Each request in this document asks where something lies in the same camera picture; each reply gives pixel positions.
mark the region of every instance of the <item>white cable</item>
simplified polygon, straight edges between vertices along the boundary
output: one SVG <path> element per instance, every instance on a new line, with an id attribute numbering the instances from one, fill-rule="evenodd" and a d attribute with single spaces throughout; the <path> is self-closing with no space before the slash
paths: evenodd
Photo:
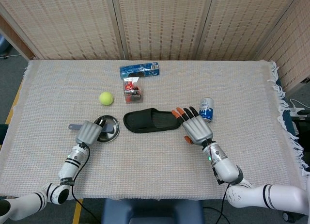
<path id="1" fill-rule="evenodd" d="M 5 57 L 0 57 L 0 58 L 8 58 L 8 57 L 15 57 L 15 56 L 20 56 L 20 54 L 8 55 L 8 56 L 5 56 Z"/>
<path id="2" fill-rule="evenodd" d="M 304 105 L 303 103 L 299 102 L 298 100 L 295 100 L 295 99 L 290 99 L 290 102 L 292 103 L 292 105 L 293 105 L 293 107 L 294 107 L 294 108 L 296 108 L 296 106 L 295 106 L 295 104 L 292 102 L 292 100 L 293 100 L 293 101 L 295 101 L 295 102 L 297 102 L 297 103 L 299 103 L 299 104 L 301 104 L 302 106 L 304 106 L 304 107 L 306 107 L 306 108 L 310 109 L 310 107 L 309 107 L 309 106 Z"/>

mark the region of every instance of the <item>tablecloth fringe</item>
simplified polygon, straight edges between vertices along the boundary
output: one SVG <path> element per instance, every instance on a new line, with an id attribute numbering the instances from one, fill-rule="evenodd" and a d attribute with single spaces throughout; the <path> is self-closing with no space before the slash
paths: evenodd
<path id="1" fill-rule="evenodd" d="M 279 75 L 278 75 L 278 69 L 279 67 L 277 66 L 277 64 L 274 61 L 270 62 L 272 64 L 272 79 L 268 80 L 270 82 L 273 82 L 273 89 L 276 91 L 277 96 L 279 98 L 278 102 L 279 102 L 279 106 L 278 106 L 278 111 L 279 111 L 279 116 L 277 118 L 278 122 L 281 124 L 281 126 L 283 127 L 283 129 L 286 130 L 286 133 L 289 137 L 289 142 L 290 145 L 292 147 L 292 149 L 294 150 L 295 156 L 296 156 L 296 160 L 297 163 L 299 165 L 299 167 L 302 169 L 302 176 L 310 176 L 310 172 L 308 171 L 310 168 L 307 165 L 307 163 L 303 160 L 303 156 L 304 156 L 304 148 L 296 141 L 298 139 L 298 137 L 292 135 L 290 132 L 287 131 L 284 119 L 283 119 L 283 112 L 286 110 L 290 110 L 289 109 L 289 105 L 288 103 L 286 103 L 286 101 L 284 100 L 285 98 L 285 92 L 283 91 L 282 87 L 277 85 L 276 81 L 279 79 Z"/>

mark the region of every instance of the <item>blue box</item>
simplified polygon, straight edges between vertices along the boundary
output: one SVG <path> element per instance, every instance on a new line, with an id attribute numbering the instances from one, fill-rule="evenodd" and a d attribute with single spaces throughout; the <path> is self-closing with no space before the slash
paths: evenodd
<path id="1" fill-rule="evenodd" d="M 159 75 L 158 63 L 146 63 L 138 65 L 120 66 L 121 78 L 148 77 Z"/>

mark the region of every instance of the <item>small toy package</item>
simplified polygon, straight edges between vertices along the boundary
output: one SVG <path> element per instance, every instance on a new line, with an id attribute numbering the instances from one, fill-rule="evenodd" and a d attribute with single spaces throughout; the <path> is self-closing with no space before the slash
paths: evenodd
<path id="1" fill-rule="evenodd" d="M 142 102 L 142 90 L 138 80 L 139 77 L 130 77 L 125 78 L 123 81 L 124 96 L 127 104 Z"/>
<path id="2" fill-rule="evenodd" d="M 158 63 L 145 63 L 138 65 L 120 66 L 121 78 L 148 77 L 159 75 Z"/>

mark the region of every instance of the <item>yellow table edge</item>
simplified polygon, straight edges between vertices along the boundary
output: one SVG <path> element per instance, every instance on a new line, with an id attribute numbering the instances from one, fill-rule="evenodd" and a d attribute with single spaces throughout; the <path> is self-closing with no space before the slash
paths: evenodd
<path id="1" fill-rule="evenodd" d="M 5 121 L 5 124 L 8 125 L 10 124 L 11 120 L 12 120 L 12 116 L 13 116 L 13 107 L 17 104 L 18 102 L 18 99 L 19 99 L 19 93 L 20 93 L 20 90 L 23 86 L 23 80 L 19 86 L 19 89 L 17 91 L 17 94 L 15 96 L 15 99 L 13 101 L 13 104 L 11 106 L 11 109 L 10 109 L 10 112 L 8 114 L 8 117 L 6 118 L 6 121 Z M 80 218 L 80 215 L 81 215 L 81 210 L 82 210 L 82 206 L 77 202 L 76 203 L 76 208 L 74 210 L 74 216 L 73 216 L 73 221 L 72 221 L 72 224 L 78 224 L 79 222 L 79 218 Z"/>

